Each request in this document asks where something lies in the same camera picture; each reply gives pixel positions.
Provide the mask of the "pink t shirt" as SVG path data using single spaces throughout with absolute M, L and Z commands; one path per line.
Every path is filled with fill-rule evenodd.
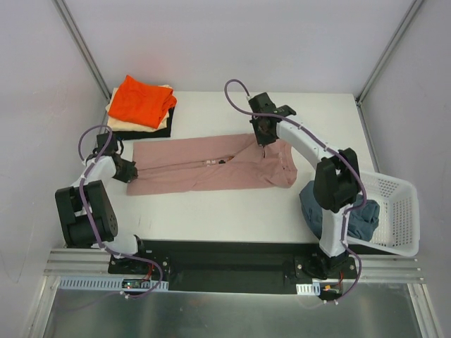
M 292 148 L 260 146 L 253 134 L 136 142 L 129 196 L 233 189 L 288 189 L 297 179 Z

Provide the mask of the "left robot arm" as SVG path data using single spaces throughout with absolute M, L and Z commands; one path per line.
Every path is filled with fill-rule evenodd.
M 149 257 L 140 251 L 140 238 L 119 230 L 118 220 L 106 191 L 111 180 L 131 183 L 138 178 L 134 161 L 122 158 L 123 143 L 108 127 L 97 135 L 96 147 L 82 157 L 84 169 L 68 187 L 55 192 L 56 207 L 67 246 L 98 248 L 117 258 L 134 274 L 143 273 Z

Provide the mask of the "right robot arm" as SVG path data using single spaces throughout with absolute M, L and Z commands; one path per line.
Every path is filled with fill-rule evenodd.
M 321 238 L 319 248 L 302 264 L 302 269 L 320 280 L 336 276 L 349 257 L 349 212 L 357 195 L 364 192 L 357 154 L 351 148 L 336 151 L 329 147 L 290 119 L 296 115 L 292 108 L 277 107 L 266 92 L 249 97 L 248 104 L 252 111 L 250 123 L 260 146 L 282 139 L 315 170 L 313 195 L 322 212 Z

